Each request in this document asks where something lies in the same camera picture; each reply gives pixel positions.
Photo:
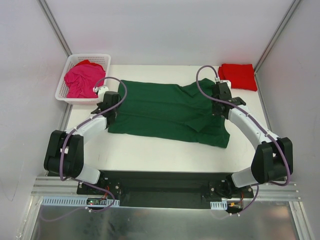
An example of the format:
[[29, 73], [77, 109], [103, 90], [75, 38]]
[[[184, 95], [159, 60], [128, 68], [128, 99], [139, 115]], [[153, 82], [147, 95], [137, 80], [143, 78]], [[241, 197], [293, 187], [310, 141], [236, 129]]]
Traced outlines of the green t-shirt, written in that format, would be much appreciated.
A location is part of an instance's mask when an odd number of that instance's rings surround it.
[[213, 85], [207, 78], [185, 86], [125, 80], [118, 88], [125, 100], [108, 132], [225, 149], [230, 140], [225, 120], [212, 114], [212, 102], [205, 97]]

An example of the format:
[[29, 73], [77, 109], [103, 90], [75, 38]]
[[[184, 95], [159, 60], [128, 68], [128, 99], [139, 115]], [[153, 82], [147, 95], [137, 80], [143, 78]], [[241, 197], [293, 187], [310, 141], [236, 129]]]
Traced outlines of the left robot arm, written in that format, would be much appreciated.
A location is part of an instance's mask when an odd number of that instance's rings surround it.
[[44, 169], [62, 176], [87, 182], [88, 188], [96, 195], [106, 189], [103, 173], [85, 164], [85, 144], [105, 131], [116, 120], [117, 107], [122, 97], [114, 91], [106, 91], [90, 117], [67, 131], [51, 133], [44, 158]]

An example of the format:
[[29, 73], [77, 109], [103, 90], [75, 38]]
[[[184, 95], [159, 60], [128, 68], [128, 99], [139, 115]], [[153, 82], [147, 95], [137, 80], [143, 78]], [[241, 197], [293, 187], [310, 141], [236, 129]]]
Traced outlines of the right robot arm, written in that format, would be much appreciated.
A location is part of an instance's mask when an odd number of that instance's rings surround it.
[[242, 98], [232, 97], [227, 83], [213, 85], [212, 98], [212, 113], [238, 127], [255, 150], [251, 165], [229, 174], [214, 188], [215, 193], [230, 199], [249, 186], [265, 183], [279, 185], [278, 181], [282, 178], [287, 178], [287, 185], [294, 167], [292, 141], [287, 137], [279, 137], [257, 121]]

